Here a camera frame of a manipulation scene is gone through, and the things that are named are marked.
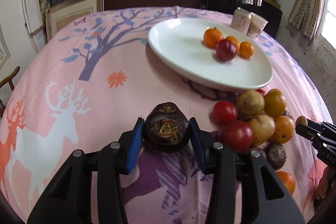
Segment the right hand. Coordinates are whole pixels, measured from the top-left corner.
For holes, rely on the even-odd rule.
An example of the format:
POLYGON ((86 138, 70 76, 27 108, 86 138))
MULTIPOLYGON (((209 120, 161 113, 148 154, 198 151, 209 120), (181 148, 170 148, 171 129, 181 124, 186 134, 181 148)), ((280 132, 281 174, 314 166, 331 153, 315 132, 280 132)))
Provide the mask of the right hand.
POLYGON ((313 198, 319 200, 320 198, 325 198, 327 194, 327 189, 329 187, 329 174, 332 171, 332 169, 327 166, 325 170, 323 171, 323 175, 321 179, 319 180, 319 184, 313 194, 313 198))

